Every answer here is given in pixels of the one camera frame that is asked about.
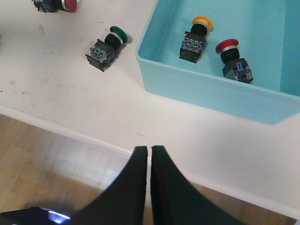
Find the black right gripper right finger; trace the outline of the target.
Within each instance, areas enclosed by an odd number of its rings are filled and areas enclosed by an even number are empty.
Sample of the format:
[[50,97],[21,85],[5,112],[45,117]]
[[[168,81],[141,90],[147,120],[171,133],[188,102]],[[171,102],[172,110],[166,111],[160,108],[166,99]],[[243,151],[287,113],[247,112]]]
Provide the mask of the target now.
[[164,146],[152,147],[150,193],[156,225],[241,225],[203,196],[180,172]]

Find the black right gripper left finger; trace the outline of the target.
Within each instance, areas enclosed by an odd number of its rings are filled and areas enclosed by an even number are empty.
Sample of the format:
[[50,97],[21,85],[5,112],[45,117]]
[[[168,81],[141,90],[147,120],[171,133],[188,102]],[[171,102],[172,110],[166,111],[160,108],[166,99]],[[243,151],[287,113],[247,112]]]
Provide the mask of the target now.
[[117,178],[67,225],[141,225],[147,184],[146,146],[137,146]]

